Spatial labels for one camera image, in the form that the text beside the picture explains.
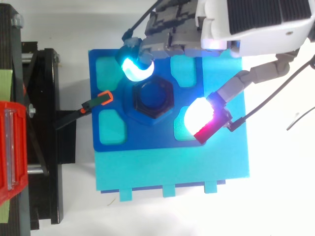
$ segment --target green paper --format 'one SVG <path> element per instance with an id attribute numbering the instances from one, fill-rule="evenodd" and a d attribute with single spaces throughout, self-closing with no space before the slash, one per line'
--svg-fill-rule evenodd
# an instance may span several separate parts
<path id="1" fill-rule="evenodd" d="M 12 70 L 0 70 L 0 101 L 10 101 Z M 8 223 L 10 201 L 6 201 L 0 206 L 0 223 Z"/>
<path id="2" fill-rule="evenodd" d="M 10 201 L 6 201 L 0 206 L 0 223 L 7 224 L 9 221 L 9 209 L 10 209 Z"/>
<path id="3" fill-rule="evenodd" d="M 12 70 L 0 70 L 0 101 L 10 101 Z"/>

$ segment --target black clamp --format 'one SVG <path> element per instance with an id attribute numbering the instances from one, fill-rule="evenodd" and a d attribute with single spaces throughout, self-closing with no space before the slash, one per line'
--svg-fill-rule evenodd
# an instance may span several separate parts
<path id="1" fill-rule="evenodd" d="M 100 93 L 97 98 L 87 101 L 82 104 L 82 108 L 74 111 L 73 113 L 61 118 L 60 120 L 55 122 L 55 129 L 59 130 L 66 125 L 72 123 L 73 121 L 85 117 L 92 113 L 92 108 L 99 106 L 99 105 L 107 105 L 114 100 L 113 94 L 110 91 L 105 91 Z"/>

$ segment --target glowing led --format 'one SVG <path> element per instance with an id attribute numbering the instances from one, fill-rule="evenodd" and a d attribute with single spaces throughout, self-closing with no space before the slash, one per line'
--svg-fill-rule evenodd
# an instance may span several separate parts
<path id="1" fill-rule="evenodd" d="M 152 62 L 148 69 L 141 70 L 132 60 L 127 58 L 122 65 L 122 69 L 128 79 L 139 82 L 149 78 L 153 74 L 154 63 Z"/>
<path id="2" fill-rule="evenodd" d="M 205 97 L 197 98 L 187 109 L 184 116 L 186 129 L 195 135 L 213 119 L 214 110 Z"/>

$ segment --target orange clip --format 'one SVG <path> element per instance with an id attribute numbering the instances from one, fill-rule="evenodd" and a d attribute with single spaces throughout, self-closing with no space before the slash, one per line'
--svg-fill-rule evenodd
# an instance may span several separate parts
<path id="1" fill-rule="evenodd" d="M 113 94 L 112 94 L 110 91 L 108 91 L 108 90 L 105 91 L 105 92 L 100 93 L 100 94 L 98 95 L 98 97 L 101 97 L 101 96 L 103 96 L 103 95 L 105 95 L 105 94 L 108 94 L 109 97 L 110 97 L 110 99 L 109 99 L 108 101 L 106 101 L 106 102 L 103 102 L 103 103 L 102 103 L 103 106 L 105 106 L 105 105 L 107 105 L 108 103 L 111 103 L 112 101 L 114 101 L 114 96 L 113 96 Z"/>

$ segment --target wire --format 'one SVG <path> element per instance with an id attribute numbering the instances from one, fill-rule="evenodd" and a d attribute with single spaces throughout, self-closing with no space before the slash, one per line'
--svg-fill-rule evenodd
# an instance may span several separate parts
<path id="1" fill-rule="evenodd" d="M 134 31 L 143 21 L 144 19 L 153 11 L 154 8 L 156 8 L 162 0 L 156 1 L 147 11 L 143 14 L 143 16 L 134 24 L 133 27 L 131 27 L 131 30 Z"/>
<path id="2" fill-rule="evenodd" d="M 278 95 L 296 76 L 298 76 L 303 70 L 305 70 L 310 65 L 310 61 L 302 65 L 290 78 L 288 78 L 273 94 L 271 94 L 265 101 L 263 101 L 258 107 L 248 113 L 244 119 L 247 120 L 249 117 L 257 113 L 261 108 L 263 108 L 268 102 L 270 102 L 275 96 Z"/>
<path id="3" fill-rule="evenodd" d="M 263 101 L 259 106 L 257 106 L 254 110 L 248 113 L 246 116 L 238 119 L 234 123 L 232 123 L 229 127 L 230 131 L 235 131 L 238 127 L 240 127 L 243 123 L 246 122 L 248 118 L 257 113 L 261 108 L 263 108 L 268 102 L 270 102 L 275 96 L 279 94 L 295 77 L 297 77 L 303 70 L 305 70 L 312 60 L 308 61 L 304 65 L 302 65 L 290 78 L 288 78 L 273 94 L 271 94 L 265 101 Z"/>
<path id="4" fill-rule="evenodd" d="M 128 29 L 123 37 L 122 40 L 123 42 L 126 39 L 129 39 L 132 37 L 133 35 L 133 31 L 144 21 L 144 19 L 153 11 L 153 9 L 155 9 L 160 3 L 162 2 L 162 0 L 157 0 L 156 3 L 154 3 L 147 11 L 146 13 L 143 14 L 143 16 L 136 22 L 136 24 L 133 25 L 133 27 L 131 27 L 130 29 Z"/>
<path id="5" fill-rule="evenodd" d="M 297 122 L 299 122 L 304 116 L 306 116 L 308 113 L 312 112 L 313 110 L 315 110 L 315 107 L 313 107 L 309 111 L 305 112 L 299 119 L 297 119 L 295 122 L 293 122 L 286 130 L 289 131 L 293 126 L 296 125 Z"/>

